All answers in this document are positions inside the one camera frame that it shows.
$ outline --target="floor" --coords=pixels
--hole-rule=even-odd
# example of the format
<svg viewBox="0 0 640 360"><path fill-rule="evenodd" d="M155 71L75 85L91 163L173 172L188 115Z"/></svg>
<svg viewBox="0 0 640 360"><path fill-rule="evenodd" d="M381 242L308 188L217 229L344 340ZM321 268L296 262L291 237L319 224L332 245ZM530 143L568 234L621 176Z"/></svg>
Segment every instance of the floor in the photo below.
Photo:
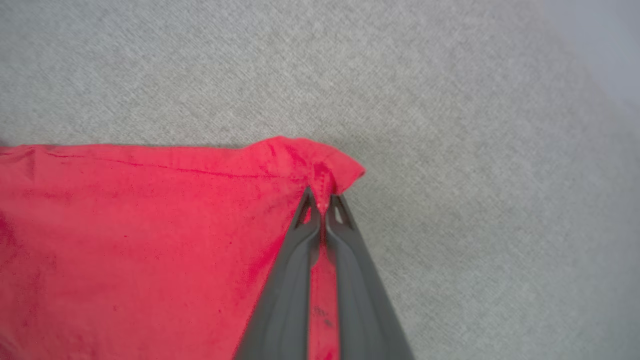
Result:
<svg viewBox="0 0 640 360"><path fill-rule="evenodd" d="M0 0L0 142L328 143L416 358L637 359L639 14Z"/></svg>

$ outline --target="tweezers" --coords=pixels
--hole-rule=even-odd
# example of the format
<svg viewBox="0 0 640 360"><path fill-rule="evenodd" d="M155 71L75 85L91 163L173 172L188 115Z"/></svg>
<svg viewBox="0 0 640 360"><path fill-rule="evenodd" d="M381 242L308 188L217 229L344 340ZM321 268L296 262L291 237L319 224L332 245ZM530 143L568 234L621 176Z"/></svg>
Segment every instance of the tweezers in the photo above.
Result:
<svg viewBox="0 0 640 360"><path fill-rule="evenodd" d="M336 266L340 358L412 360L391 302L344 196L325 216ZM307 188L236 349L235 360L307 360L309 275L320 245L321 215Z"/></svg>

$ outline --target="gray fabric surface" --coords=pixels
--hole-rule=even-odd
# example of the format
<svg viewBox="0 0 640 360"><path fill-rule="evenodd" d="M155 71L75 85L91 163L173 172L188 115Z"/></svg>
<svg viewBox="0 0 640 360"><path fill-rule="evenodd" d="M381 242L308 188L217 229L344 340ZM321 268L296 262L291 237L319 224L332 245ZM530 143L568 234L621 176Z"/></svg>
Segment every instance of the gray fabric surface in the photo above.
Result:
<svg viewBox="0 0 640 360"><path fill-rule="evenodd" d="M0 142L326 142L417 358L638 359L637 124L540 6L0 0Z"/></svg>

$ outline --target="red cloth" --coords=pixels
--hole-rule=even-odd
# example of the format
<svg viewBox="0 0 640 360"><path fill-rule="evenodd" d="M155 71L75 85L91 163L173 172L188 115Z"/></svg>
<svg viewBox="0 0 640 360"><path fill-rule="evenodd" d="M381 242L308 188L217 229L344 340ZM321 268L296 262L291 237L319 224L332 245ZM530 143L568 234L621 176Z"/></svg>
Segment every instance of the red cloth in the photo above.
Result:
<svg viewBox="0 0 640 360"><path fill-rule="evenodd" d="M232 358L305 187L324 213L363 172L282 137L0 148L0 357ZM321 256L310 359L338 358L334 282Z"/></svg>

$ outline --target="gray carpet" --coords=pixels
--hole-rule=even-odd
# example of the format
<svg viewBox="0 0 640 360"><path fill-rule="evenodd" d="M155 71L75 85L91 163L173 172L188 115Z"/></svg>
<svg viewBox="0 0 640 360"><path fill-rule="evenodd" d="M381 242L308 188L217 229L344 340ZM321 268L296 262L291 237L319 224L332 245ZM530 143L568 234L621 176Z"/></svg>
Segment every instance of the gray carpet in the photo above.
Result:
<svg viewBox="0 0 640 360"><path fill-rule="evenodd" d="M640 358L640 117L542 4L241 3L0 0L0 142L326 142L417 358Z"/></svg>

